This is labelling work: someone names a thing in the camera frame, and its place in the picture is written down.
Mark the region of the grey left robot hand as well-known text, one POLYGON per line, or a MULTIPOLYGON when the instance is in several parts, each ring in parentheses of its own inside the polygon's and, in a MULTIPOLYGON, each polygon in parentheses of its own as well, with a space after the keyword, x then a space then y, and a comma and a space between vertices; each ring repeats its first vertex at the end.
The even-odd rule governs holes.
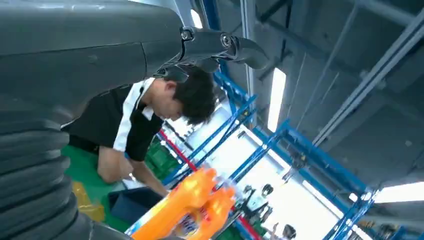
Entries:
POLYGON ((263 69, 254 41, 184 26, 168 7, 129 0, 3 0, 0 120, 75 119, 93 96, 183 64, 263 69))

